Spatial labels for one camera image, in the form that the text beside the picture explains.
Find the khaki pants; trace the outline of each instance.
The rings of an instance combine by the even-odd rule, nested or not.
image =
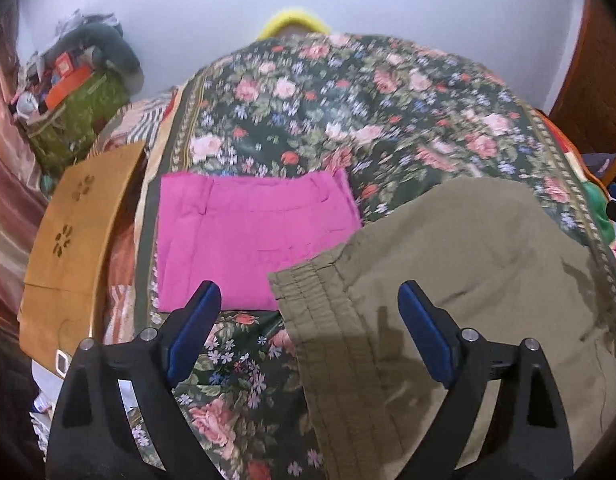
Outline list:
[[[616,361],[599,327],[608,284],[526,186],[456,178],[270,275],[331,480],[395,478],[444,399],[397,310],[412,279],[461,328],[541,343],[580,463],[616,413]],[[461,464],[479,453],[497,389],[489,383]]]

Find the wooden panel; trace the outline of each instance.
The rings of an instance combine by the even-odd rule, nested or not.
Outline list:
[[[586,0],[579,43],[552,121],[581,153],[616,153],[616,28]]]

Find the multicolored blanket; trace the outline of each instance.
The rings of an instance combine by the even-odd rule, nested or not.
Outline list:
[[[154,271],[161,174],[293,178],[345,168],[364,222],[431,187],[482,175],[527,184],[561,229],[589,247],[608,281],[616,353],[616,259],[585,183],[534,110],[483,66],[411,41],[293,36],[259,41],[200,70],[162,124],[135,225],[134,325],[158,327]],[[460,214],[448,205],[449,214]],[[432,255],[442,259],[442,255]],[[277,313],[221,313],[175,389],[225,478],[324,478],[294,347]],[[133,434],[159,465],[139,410]]]

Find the pink folded pants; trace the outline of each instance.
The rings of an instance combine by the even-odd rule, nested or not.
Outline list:
[[[361,227],[344,170],[300,178],[162,177],[157,237],[159,310],[215,282],[222,310],[276,310],[269,272],[345,242]]]

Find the curtain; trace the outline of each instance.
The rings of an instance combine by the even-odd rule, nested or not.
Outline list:
[[[18,15],[15,5],[0,22],[0,328],[9,335],[18,332],[28,255],[46,207],[39,166],[8,111],[19,68]]]

